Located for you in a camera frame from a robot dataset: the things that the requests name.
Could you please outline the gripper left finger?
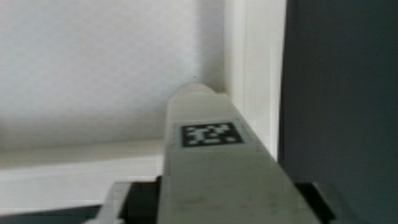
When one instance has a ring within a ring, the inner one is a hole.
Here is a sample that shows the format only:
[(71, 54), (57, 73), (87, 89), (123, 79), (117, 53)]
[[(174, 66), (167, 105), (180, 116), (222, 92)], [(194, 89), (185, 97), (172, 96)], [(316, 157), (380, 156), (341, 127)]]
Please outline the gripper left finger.
[(160, 180), (112, 185), (94, 224), (156, 224)]

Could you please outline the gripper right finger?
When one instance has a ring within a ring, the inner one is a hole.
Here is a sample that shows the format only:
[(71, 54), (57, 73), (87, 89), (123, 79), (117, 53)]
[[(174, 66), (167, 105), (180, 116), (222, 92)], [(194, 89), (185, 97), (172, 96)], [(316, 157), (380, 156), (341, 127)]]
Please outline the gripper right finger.
[(338, 188), (325, 183), (304, 182), (295, 187), (322, 224), (368, 224), (359, 218)]

